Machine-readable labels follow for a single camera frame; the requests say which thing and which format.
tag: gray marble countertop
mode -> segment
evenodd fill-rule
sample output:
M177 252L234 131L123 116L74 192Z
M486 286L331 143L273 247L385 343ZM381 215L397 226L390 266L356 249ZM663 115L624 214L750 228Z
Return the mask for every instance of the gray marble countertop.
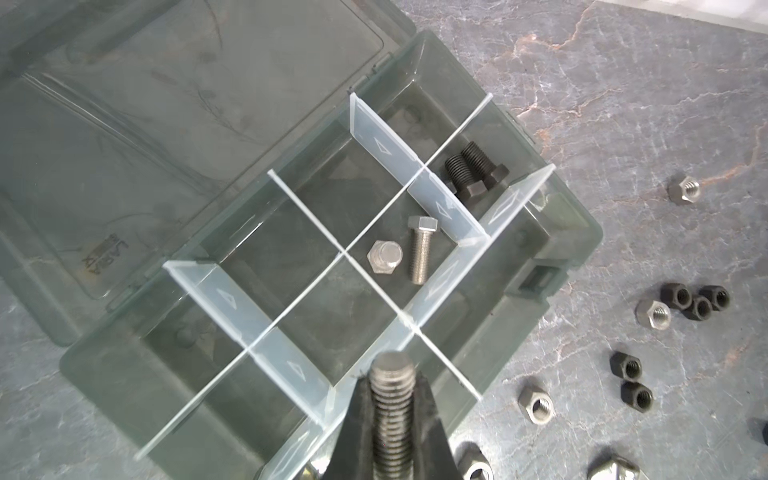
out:
M584 0L401 0L523 120L605 233L454 435L501 480L585 478L613 451L651 479L768 478L768 36ZM698 177L679 207L665 185ZM733 306L667 331L633 309L664 281L718 283ZM657 404L619 397L613 349L639 356ZM0 478L161 479L58 372L0 283ZM557 415L534 427L531 380Z

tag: black hex bolt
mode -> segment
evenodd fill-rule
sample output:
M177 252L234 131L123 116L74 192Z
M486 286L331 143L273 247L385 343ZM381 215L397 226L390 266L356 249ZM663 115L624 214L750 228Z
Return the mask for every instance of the black hex bolt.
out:
M661 286L661 301L670 308L685 310L694 301L694 296L682 283L665 283Z
M480 150L478 145L471 141L462 150L462 155L467 159L469 166L482 177L485 186L491 190L497 183L504 180L509 175L509 169L503 165L495 165L484 151Z
M643 366L636 356L616 352L611 357L611 371L620 379L634 382L643 375Z
M705 296L696 295L690 306L683 310L683 315L691 320L703 322L712 316L712 303Z
M641 383L624 382L621 386L621 399L624 403L645 413L654 405L654 394L651 390Z
M712 310L720 312L730 305L730 293L720 285L702 286L699 295L703 296L712 303Z
M472 170L469 170L467 160L462 155L454 155L446 160L445 169L456 186L458 199L463 203L488 191L485 185L475 178Z

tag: clear plastic divider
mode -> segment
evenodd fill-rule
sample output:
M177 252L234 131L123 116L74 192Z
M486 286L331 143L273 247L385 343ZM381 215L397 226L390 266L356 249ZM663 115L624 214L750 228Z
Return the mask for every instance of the clear plastic divider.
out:
M446 145L466 127L470 120L490 101L490 95L472 112L454 134L430 157L433 160ZM317 228L339 250L339 256L294 300L274 321L215 263L169 261L165 268L195 301L221 326L224 332L245 350L209 385L201 390L168 424L137 454L145 455L174 425L245 355L253 357L260 368L298 405L308 418L290 439L268 461L260 478L287 480L310 460L312 455L341 424L355 383L364 375L374 357L386 350L403 350L414 336L424 343L448 367L452 375L476 398L478 390L452 364L420 329L442 302L456 288L498 235L509 225L533 194L554 170L548 165L511 185L486 215L477 221L450 190L416 156L413 150L355 94L349 97L350 133L395 179L403 185L374 220L347 247L342 247L310 209L272 170L273 181L311 219ZM405 309L401 309L379 284L350 255L349 249L371 228L397 197L409 194L433 217L456 242L456 247L429 277ZM357 359L334 386L318 368L276 328L277 323L322 279L341 258L346 258L360 276L371 285L395 314L392 322Z
M431 170L423 170L408 193L430 217L438 220L440 228L457 244L474 245L488 239L480 223Z
M216 324L249 354L256 364L311 419L325 424L326 400L333 388L314 363L280 329L272 329L250 347L272 320L215 263L169 260L163 268Z
M356 94L349 96L349 132L401 185L424 168L411 147Z

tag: box lid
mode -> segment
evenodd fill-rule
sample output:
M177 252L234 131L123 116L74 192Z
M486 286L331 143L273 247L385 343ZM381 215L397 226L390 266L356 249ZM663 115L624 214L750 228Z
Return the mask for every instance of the box lid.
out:
M415 27L388 0L28 0L0 31L0 272L68 345Z

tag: threaded shaft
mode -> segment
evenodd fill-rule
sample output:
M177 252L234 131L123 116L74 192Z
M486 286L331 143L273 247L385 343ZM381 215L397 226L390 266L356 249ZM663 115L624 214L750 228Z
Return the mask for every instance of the threaded shaft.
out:
M472 174L472 170L469 170L467 160L465 160L462 155L454 155L446 160L445 169L448 171L451 181L456 186L456 190L466 188L468 185L477 181L475 175Z
M411 281L415 285L424 285L429 277L429 244L432 232L424 230L413 231L411 252Z
M377 478L403 480L412 466L411 424L416 369L402 352L380 353L368 374L373 394L373 458Z
M462 155L467 160L469 166L474 168L481 177L487 177L496 168L491 159L488 158L488 155L473 141L464 147Z

